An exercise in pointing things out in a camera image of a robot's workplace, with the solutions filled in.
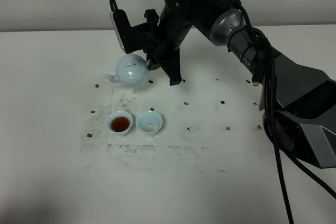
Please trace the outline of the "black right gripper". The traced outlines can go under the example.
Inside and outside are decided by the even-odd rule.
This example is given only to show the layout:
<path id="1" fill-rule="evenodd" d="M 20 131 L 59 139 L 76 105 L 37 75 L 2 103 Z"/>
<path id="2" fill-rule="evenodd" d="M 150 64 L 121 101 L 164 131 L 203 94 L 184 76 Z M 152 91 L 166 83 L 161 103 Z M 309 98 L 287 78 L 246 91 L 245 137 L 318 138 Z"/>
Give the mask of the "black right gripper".
<path id="1" fill-rule="evenodd" d="M 165 6 L 160 16 L 154 9 L 147 9 L 144 17 L 151 24 L 148 33 L 150 45 L 146 50 L 148 69 L 152 71 L 161 67 L 171 86 L 180 84 L 180 45 L 192 26 L 190 7 Z"/>

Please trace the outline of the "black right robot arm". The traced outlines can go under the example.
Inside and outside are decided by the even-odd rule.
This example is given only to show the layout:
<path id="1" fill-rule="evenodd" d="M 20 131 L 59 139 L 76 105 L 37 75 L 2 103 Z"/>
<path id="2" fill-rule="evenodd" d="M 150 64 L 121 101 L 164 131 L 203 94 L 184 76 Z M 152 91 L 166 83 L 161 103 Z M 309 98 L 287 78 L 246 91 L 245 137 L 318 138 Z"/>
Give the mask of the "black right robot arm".
<path id="1" fill-rule="evenodd" d="M 181 82 L 180 45 L 196 27 L 215 46 L 226 46 L 266 85 L 267 53 L 275 59 L 275 128 L 280 147 L 318 168 L 335 167 L 335 81 L 322 70 L 299 65 L 253 29 L 238 0 L 164 0 L 157 28 L 150 36 L 150 70 L 163 69 L 170 85 Z"/>

